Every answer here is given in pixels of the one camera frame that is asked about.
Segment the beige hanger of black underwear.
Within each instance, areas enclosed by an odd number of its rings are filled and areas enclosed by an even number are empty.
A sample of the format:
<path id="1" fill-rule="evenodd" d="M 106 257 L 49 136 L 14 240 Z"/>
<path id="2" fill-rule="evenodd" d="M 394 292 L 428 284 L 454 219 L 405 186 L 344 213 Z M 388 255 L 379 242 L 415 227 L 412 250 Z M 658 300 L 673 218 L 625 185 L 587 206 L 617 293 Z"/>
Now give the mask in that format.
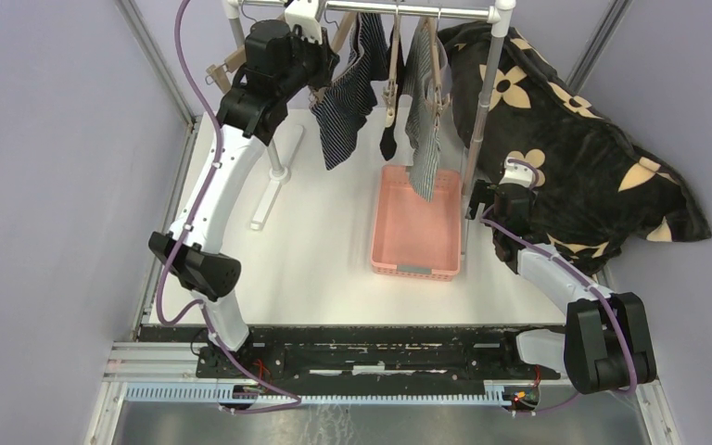
<path id="1" fill-rule="evenodd" d="M 400 65 L 401 50 L 401 17 L 399 11 L 395 12 L 388 57 L 388 85 L 384 89 L 383 97 L 386 104 L 385 127 L 391 126 L 397 117 L 399 101 L 398 66 Z"/>

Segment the black underwear beige waistband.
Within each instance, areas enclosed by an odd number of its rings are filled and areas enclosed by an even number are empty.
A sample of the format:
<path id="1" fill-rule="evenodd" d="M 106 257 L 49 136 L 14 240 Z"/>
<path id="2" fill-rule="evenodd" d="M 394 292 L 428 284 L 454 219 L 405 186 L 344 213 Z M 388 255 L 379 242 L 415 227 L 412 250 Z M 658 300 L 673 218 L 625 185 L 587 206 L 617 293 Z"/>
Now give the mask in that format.
<path id="1" fill-rule="evenodd" d="M 396 76 L 394 78 L 396 91 L 393 97 L 389 97 L 387 92 L 384 93 L 384 99 L 387 104 L 387 117 L 385 129 L 380 141 L 380 150 L 386 161 L 394 158 L 398 145 L 395 137 L 395 129 L 399 114 L 399 99 L 402 95 L 405 77 L 405 62 L 401 42 L 398 42 L 398 54 L 395 59 L 397 61 Z"/>

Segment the dark blue striped underwear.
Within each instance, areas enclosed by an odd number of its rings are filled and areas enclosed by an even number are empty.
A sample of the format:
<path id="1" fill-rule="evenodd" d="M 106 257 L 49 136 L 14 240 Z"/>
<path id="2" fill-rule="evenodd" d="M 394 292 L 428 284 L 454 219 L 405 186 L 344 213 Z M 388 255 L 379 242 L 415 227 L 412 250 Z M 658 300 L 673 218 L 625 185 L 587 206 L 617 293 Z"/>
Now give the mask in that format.
<path id="1" fill-rule="evenodd" d="M 377 105 L 373 82 L 388 78 L 388 44 L 375 13 L 359 13 L 350 37 L 348 65 L 311 105 L 319 125 L 324 166 L 331 171 L 355 151 L 358 133 Z"/>

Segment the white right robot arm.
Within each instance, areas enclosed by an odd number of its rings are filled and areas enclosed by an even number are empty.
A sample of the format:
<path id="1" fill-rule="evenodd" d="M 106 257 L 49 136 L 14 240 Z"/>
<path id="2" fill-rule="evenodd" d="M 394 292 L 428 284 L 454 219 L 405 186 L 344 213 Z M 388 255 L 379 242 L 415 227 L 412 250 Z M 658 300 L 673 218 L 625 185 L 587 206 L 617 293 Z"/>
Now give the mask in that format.
<path id="1" fill-rule="evenodd" d="M 466 217 L 492 230 L 496 257 L 540 290 L 566 316 L 562 332 L 528 330 L 498 356 L 502 371 L 522 377 L 535 365 L 566 375 L 580 394 L 631 392 L 658 377 L 642 300 L 601 286 L 551 244 L 531 243 L 533 192 L 521 184 L 477 181 Z"/>

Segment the beige hanger of striped underwear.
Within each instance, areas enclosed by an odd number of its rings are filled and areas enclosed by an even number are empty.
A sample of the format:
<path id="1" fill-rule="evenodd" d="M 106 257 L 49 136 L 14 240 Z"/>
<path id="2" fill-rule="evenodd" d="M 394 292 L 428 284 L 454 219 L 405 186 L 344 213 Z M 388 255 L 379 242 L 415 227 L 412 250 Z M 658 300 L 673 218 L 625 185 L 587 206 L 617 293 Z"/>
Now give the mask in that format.
<path id="1" fill-rule="evenodd" d="M 351 29 L 355 23 L 357 17 L 356 12 L 347 12 L 337 28 L 333 40 L 330 42 L 330 47 L 335 53 L 339 53 L 346 41 L 348 40 Z M 320 102 L 324 98 L 326 87 L 311 90 L 310 94 L 310 104 Z"/>

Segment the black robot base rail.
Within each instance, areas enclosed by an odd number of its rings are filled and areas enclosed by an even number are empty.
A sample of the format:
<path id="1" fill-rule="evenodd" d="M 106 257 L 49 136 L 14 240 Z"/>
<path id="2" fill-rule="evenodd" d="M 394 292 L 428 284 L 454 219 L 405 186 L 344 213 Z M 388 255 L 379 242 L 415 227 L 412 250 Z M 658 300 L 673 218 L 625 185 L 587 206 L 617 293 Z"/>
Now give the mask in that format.
<path id="1" fill-rule="evenodd" d="M 313 396 L 476 396 L 487 381 L 559 381 L 562 374 L 521 361 L 512 326 L 255 325 L 230 362 L 203 326 L 148 326 L 140 342 L 180 343 L 203 379 L 236 379 L 240 366 L 271 384 L 238 395 L 285 390 Z"/>

